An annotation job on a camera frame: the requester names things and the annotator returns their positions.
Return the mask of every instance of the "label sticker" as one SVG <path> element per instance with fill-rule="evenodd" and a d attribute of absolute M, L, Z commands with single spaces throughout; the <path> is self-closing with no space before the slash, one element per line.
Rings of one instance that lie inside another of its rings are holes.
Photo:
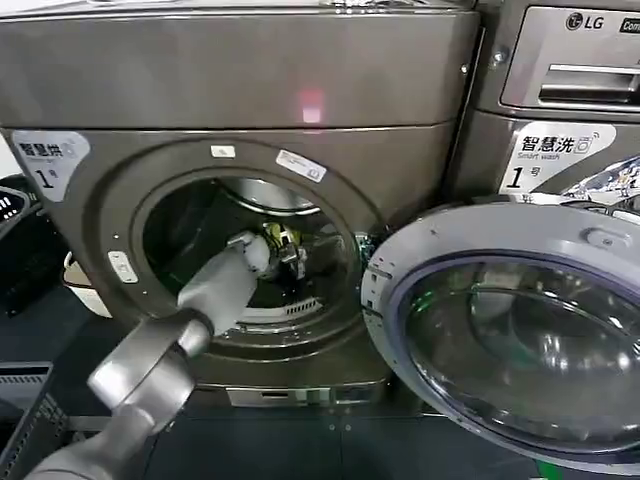
<path fill-rule="evenodd" d="M 609 147 L 613 125 L 532 122 L 518 133 L 500 193 L 528 193 L 551 177 Z"/>
<path fill-rule="evenodd" d="M 214 158 L 236 158 L 236 147 L 233 145 L 211 145 L 211 156 Z"/>
<path fill-rule="evenodd" d="M 91 147 L 77 132 L 19 130 L 11 139 L 42 194 L 61 202 L 69 179 Z"/>
<path fill-rule="evenodd" d="M 138 275 L 133 270 L 129 257 L 125 252 L 112 250 L 107 255 L 113 271 L 116 272 L 122 283 L 138 283 Z"/>
<path fill-rule="evenodd" d="M 316 183 L 320 183 L 327 173 L 327 169 L 322 165 L 286 150 L 280 150 L 276 163 Z"/>

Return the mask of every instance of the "washing machine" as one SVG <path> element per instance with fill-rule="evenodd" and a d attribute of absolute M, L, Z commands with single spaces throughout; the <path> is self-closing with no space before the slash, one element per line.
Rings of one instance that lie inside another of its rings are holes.
<path fill-rule="evenodd" d="M 640 4 L 481 8 L 453 203 L 370 259 L 369 331 L 397 375 L 470 432 L 640 475 Z"/>
<path fill-rule="evenodd" d="M 0 19 L 2 132 L 112 316 L 175 311 L 234 237 L 277 262 L 193 364 L 238 406 L 375 401 L 359 288 L 435 196 L 473 2 L 80 1 Z"/>

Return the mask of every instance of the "metal panel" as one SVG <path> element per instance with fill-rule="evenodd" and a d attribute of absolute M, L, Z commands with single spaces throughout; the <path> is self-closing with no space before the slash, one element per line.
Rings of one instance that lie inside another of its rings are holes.
<path fill-rule="evenodd" d="M 625 19 L 640 20 L 639 12 L 580 8 L 530 7 L 520 32 L 502 101 L 516 107 L 617 110 L 638 113 L 640 105 L 602 101 L 598 96 L 633 95 L 640 61 L 640 36 L 623 33 Z M 588 97 L 567 102 L 540 98 L 546 82 L 558 86 L 562 79 L 574 93 L 590 90 Z"/>
<path fill-rule="evenodd" d="M 527 9 L 536 4 L 532 0 L 510 0 L 503 2 L 500 9 L 491 8 L 486 18 L 486 25 L 488 26 L 487 34 L 482 45 L 482 49 L 478 62 L 477 80 L 474 84 L 474 91 L 472 94 L 472 105 L 474 108 L 478 108 L 483 111 L 490 111 L 503 115 L 514 116 L 529 116 L 532 118 L 558 118 L 558 119 L 572 119 L 589 118 L 594 121 L 629 121 L 628 112 L 615 112 L 615 111 L 576 111 L 575 109 L 554 109 L 554 108 L 526 108 L 506 105 L 501 102 L 502 91 L 509 73 L 509 68 L 514 60 L 514 52 L 518 42 L 518 36 L 520 34 L 522 22 Z M 586 9 L 602 9 L 604 3 L 602 0 L 582 0 L 577 7 L 576 2 L 573 0 L 547 0 L 543 2 L 545 7 L 557 7 L 558 9 L 567 9 L 571 12 Z M 628 11 L 632 12 L 630 16 L 640 16 L 640 9 L 638 2 L 635 0 L 611 0 L 606 2 L 606 8 L 610 10 Z M 564 22 L 567 17 L 559 16 L 559 25 L 564 26 Z M 597 32 L 598 30 L 590 29 L 589 32 Z M 541 44 L 543 42 L 544 33 L 547 32 L 546 26 L 534 34 L 535 44 Z M 626 34 L 628 37 L 634 37 L 634 35 Z M 554 51 L 562 51 L 563 48 L 579 48 L 581 42 L 567 42 L 562 41 L 560 38 L 553 38 L 549 41 L 549 46 Z M 598 50 L 604 49 L 605 44 L 602 43 Z M 607 56 L 594 59 L 594 63 L 597 61 L 603 61 L 608 64 L 609 60 Z M 525 59 L 526 62 L 530 62 L 529 67 L 535 65 L 535 58 Z M 635 67 L 637 59 L 632 62 L 629 67 Z M 522 89 L 526 89 L 527 82 L 520 86 Z"/>
<path fill-rule="evenodd" d="M 477 13 L 315 10 L 5 20 L 0 118 L 20 127 L 274 128 L 456 117 Z"/>
<path fill-rule="evenodd" d="M 178 419 L 160 436 L 144 478 L 340 478 L 340 433 L 330 417 L 246 412 L 244 418 Z"/>
<path fill-rule="evenodd" d="M 515 136 L 531 121 L 471 110 L 464 138 L 449 167 L 446 196 L 452 199 L 496 193 L 507 168 Z M 612 125 L 616 129 L 616 139 L 611 146 L 552 177 L 535 191 L 560 193 L 614 163 L 637 155 L 640 152 L 637 125 Z"/>

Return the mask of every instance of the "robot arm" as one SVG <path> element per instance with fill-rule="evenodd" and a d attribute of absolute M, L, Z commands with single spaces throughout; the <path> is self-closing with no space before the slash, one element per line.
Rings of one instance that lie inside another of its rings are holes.
<path fill-rule="evenodd" d="M 113 415 L 105 429 L 42 461 L 27 480 L 113 480 L 182 409 L 195 388 L 187 358 L 233 327 L 246 308 L 270 251 L 244 233 L 207 262 L 178 295 L 178 313 L 141 323 L 89 377 Z"/>

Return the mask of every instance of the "open washer door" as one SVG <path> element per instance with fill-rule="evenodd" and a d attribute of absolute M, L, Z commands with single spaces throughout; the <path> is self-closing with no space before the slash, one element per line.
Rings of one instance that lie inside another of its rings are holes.
<path fill-rule="evenodd" d="M 442 209 L 395 233 L 363 278 L 367 326 L 400 379 L 467 430 L 637 475 L 640 225 L 551 202 Z"/>

